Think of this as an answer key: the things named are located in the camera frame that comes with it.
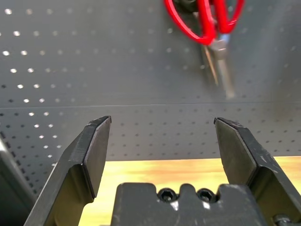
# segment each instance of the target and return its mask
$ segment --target scissor blade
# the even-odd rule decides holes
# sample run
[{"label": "scissor blade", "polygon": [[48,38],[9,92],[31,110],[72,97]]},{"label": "scissor blade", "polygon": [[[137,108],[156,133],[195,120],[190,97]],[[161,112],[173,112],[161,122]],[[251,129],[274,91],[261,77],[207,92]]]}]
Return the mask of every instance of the scissor blade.
[{"label": "scissor blade", "polygon": [[232,79],[228,70],[227,62],[225,59],[217,60],[217,67],[219,70],[219,74],[222,79],[222,85],[226,92],[226,97],[228,99],[233,98],[235,96],[235,91],[232,83]]},{"label": "scissor blade", "polygon": [[208,47],[205,45],[204,45],[204,51],[205,51],[205,55],[207,57],[207,60],[208,60],[208,63],[209,63],[210,69],[211,69],[211,73],[214,78],[214,82],[218,86],[218,79],[217,79],[216,70],[214,68],[213,58],[211,57],[211,53],[209,52]]}]

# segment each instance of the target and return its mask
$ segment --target pegboard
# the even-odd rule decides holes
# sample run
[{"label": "pegboard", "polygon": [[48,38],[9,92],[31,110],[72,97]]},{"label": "pegboard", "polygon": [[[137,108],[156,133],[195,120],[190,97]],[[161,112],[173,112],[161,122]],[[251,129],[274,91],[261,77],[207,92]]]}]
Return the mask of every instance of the pegboard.
[{"label": "pegboard", "polygon": [[300,155],[300,10],[297,0],[246,3],[229,45],[229,100],[161,0],[4,0],[2,139],[37,193],[104,115],[109,161],[217,158],[215,116],[247,126],[273,155]]}]

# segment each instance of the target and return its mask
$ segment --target wooden table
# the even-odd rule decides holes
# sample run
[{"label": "wooden table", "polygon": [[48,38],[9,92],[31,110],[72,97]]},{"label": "wooden table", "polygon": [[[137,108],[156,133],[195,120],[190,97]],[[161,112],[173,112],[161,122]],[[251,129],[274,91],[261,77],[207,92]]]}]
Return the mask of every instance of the wooden table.
[{"label": "wooden table", "polygon": [[[276,157],[277,162],[301,193],[301,157]],[[157,191],[170,187],[179,192],[183,183],[196,190],[206,187],[216,192],[220,184],[228,183],[221,159],[168,161],[106,162],[98,196],[82,213],[80,226],[109,225],[116,188],[124,182],[149,182]]]}]

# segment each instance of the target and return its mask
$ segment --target red scissors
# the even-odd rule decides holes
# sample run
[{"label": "red scissors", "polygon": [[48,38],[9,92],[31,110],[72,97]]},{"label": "red scissors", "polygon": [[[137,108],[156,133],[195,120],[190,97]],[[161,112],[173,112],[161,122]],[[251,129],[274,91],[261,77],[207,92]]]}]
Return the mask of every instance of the red scissors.
[{"label": "red scissors", "polygon": [[225,34],[230,33],[234,29],[245,2],[244,0],[238,0],[233,17],[229,20],[225,0],[196,0],[199,12],[199,20],[203,28],[203,36],[198,36],[184,23],[184,21],[182,21],[178,12],[175,9],[173,0],[164,1],[170,16],[172,17],[173,21],[178,25],[178,27],[188,37],[203,45],[210,45],[217,36],[214,19],[212,17],[210,9],[210,4],[212,3],[212,5],[214,5],[215,8],[218,32]]}]

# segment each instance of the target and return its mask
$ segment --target scissors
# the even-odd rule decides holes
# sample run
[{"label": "scissors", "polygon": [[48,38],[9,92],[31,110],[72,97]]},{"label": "scissors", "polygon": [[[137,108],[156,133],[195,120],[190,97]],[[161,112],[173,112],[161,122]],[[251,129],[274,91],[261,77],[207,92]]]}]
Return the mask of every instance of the scissors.
[{"label": "scissors", "polygon": [[[228,98],[234,97],[234,88],[226,63],[227,44],[230,33],[234,30],[238,18],[242,12],[244,0],[238,0],[236,9],[231,19],[228,19],[228,8],[225,0],[194,0],[196,9],[193,13],[200,22],[202,35],[195,34],[181,19],[174,0],[165,0],[165,6],[175,24],[192,40],[202,44],[203,54],[206,56],[210,66],[215,84],[218,85],[220,74],[222,83]],[[193,0],[178,0],[182,4],[191,4]],[[215,17],[211,12],[214,7]]]}]

